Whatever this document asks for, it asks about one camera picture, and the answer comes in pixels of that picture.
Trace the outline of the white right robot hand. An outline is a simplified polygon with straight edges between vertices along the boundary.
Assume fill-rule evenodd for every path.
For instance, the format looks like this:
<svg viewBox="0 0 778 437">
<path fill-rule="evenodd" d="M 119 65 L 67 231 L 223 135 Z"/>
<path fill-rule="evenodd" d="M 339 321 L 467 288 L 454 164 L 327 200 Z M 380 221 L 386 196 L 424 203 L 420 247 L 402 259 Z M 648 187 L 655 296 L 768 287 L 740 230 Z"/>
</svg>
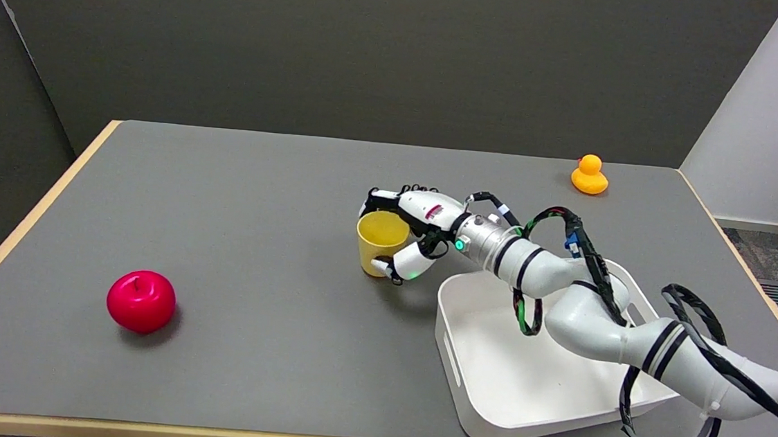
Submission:
<svg viewBox="0 0 778 437">
<path fill-rule="evenodd" d="M 430 269 L 434 261 L 446 254 L 437 252 L 440 245 L 453 249 L 459 227 L 471 216 L 465 204 L 420 184 L 405 185 L 396 193 L 370 188 L 358 216 L 364 218 L 379 212 L 397 216 L 407 226 L 408 235 L 415 237 L 414 243 L 396 253 L 376 252 L 361 259 L 367 274 L 388 278 L 396 285 L 414 280 Z"/>
</svg>

